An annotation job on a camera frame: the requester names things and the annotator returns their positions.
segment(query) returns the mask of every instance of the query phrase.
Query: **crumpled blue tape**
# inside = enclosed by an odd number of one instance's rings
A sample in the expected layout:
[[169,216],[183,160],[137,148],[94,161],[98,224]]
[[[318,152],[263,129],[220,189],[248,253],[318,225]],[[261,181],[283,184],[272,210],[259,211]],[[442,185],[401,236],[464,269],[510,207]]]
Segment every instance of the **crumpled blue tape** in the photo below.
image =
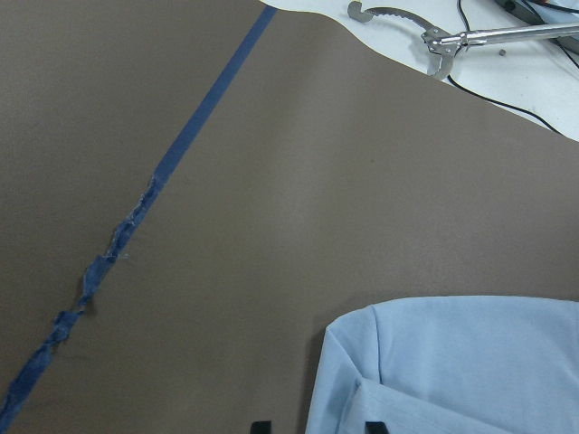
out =
[[120,253],[127,246],[133,233],[145,219],[153,202],[161,193],[183,155],[201,131],[223,94],[227,91],[235,74],[242,67],[243,62],[247,59],[255,43],[260,39],[261,34],[276,11],[277,9],[274,7],[268,5],[264,7],[233,57],[229,60],[209,92],[207,92],[193,116],[187,121],[173,145],[169,147],[163,159],[159,162],[147,190],[141,196],[137,206],[117,226],[107,252],[102,256],[98,256],[86,269],[82,278],[82,295],[77,303],[78,310],[63,311],[56,317],[54,327],[49,336],[26,362],[18,376],[10,383],[3,407],[0,410],[0,434],[6,433],[32,392],[34,385],[50,365],[55,347],[69,337],[72,328],[83,314],[84,307],[99,290],[100,283],[117,262]]

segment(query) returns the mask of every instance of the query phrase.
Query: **light blue cloth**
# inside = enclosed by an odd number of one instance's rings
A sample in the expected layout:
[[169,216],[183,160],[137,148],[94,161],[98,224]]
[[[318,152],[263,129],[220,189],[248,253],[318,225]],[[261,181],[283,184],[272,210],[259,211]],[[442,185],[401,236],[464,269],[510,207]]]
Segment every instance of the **light blue cloth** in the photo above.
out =
[[326,331],[307,434],[579,433],[579,303],[405,298]]

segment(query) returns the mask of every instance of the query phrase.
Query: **folded cloth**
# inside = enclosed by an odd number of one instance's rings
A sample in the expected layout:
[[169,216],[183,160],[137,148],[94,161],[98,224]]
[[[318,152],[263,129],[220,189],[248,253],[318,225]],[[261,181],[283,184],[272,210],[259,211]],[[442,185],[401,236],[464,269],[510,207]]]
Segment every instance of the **folded cloth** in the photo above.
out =
[[579,433],[579,303],[405,298],[326,331],[307,434]]

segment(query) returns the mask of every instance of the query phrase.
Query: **blue tape strip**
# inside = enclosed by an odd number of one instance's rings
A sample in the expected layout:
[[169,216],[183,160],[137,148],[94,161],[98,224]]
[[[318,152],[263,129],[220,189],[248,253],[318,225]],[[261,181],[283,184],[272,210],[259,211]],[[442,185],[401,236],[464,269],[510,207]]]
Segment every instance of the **blue tape strip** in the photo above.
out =
[[58,343],[69,337],[72,328],[81,317],[84,307],[99,290],[100,282],[102,282],[111,267],[115,264],[139,224],[145,219],[153,202],[161,193],[171,174],[179,165],[183,155],[201,131],[204,123],[219,103],[223,94],[227,91],[227,88],[229,88],[235,74],[237,74],[238,70],[242,67],[243,62],[247,59],[255,43],[260,39],[261,34],[270,23],[276,11],[277,9],[274,7],[265,6],[233,57],[229,60],[193,116],[187,121],[175,142],[173,142],[173,145],[169,147],[165,156],[158,164],[148,188],[141,196],[138,205],[115,230],[107,252],[103,256],[98,256],[87,268],[82,279],[83,290],[82,296],[77,303],[78,310],[75,312],[64,311],[58,315],[54,320],[54,327],[48,338],[46,338],[40,348],[36,350],[24,365],[22,371],[20,371],[18,376],[11,382],[5,396],[3,408],[0,410],[0,434],[6,433],[33,390],[34,385],[50,365],[52,354]]

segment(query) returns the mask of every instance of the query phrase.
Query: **metal tool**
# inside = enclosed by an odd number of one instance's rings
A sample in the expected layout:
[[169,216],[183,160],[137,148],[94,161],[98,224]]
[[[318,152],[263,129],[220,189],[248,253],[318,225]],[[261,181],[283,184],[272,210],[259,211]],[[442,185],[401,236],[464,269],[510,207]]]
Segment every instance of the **metal tool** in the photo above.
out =
[[360,23],[367,23],[378,15],[394,15],[407,18],[418,24],[425,31],[422,34],[422,39],[426,43],[429,52],[440,57],[437,59],[436,72],[432,75],[438,80],[444,80],[448,77],[451,73],[454,58],[465,47],[553,39],[579,34],[579,23],[529,25],[526,27],[473,30],[450,34],[417,14],[394,7],[373,7],[362,11],[362,3],[353,1],[349,4],[347,12],[350,18]]

